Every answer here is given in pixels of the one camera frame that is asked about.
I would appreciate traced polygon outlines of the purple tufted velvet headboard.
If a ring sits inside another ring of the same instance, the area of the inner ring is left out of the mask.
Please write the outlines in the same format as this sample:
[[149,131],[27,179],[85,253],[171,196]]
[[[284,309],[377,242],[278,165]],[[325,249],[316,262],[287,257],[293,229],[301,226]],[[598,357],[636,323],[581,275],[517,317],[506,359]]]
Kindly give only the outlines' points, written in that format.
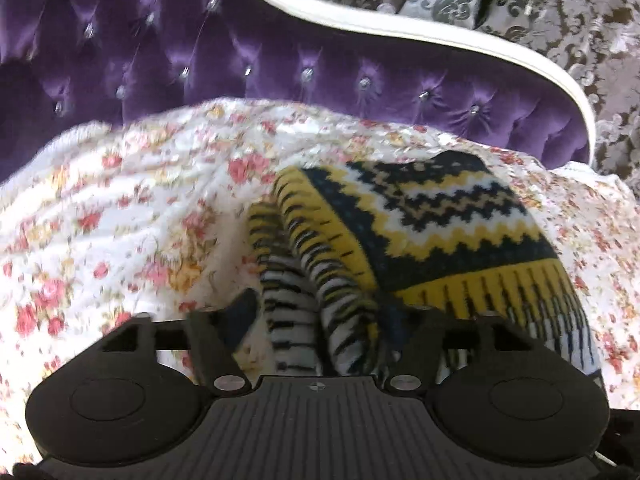
[[579,84],[526,47],[322,0],[1,0],[1,172],[64,130],[270,99],[591,162]]

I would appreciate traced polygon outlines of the grey damask curtain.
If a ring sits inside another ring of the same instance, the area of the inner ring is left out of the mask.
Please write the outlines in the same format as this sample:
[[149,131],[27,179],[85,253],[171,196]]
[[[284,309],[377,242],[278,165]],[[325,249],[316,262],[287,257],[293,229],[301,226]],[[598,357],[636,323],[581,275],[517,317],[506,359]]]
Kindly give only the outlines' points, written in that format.
[[594,168],[639,189],[639,0],[326,0],[476,29],[550,58],[596,115]]

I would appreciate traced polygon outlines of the floral quilted bedspread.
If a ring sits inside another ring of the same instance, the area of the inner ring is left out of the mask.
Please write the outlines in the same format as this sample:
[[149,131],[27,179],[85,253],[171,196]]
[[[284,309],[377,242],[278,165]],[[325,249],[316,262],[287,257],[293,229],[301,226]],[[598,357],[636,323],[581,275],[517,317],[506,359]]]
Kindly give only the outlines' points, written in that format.
[[434,128],[323,108],[217,100],[116,128],[67,130],[1,188],[1,466],[38,452],[25,404],[130,316],[213,307],[257,282],[246,208],[290,165],[480,156],[555,250],[596,332],[608,400],[639,405],[639,206],[614,176]]

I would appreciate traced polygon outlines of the yellow navy white knit sweater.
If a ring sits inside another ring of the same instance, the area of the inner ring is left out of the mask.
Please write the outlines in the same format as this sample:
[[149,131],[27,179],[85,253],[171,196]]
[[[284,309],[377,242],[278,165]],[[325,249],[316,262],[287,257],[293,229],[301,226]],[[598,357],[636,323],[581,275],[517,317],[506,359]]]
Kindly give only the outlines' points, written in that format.
[[441,310],[505,318],[602,377],[550,240],[475,155],[288,167],[247,227],[279,374],[384,377]]

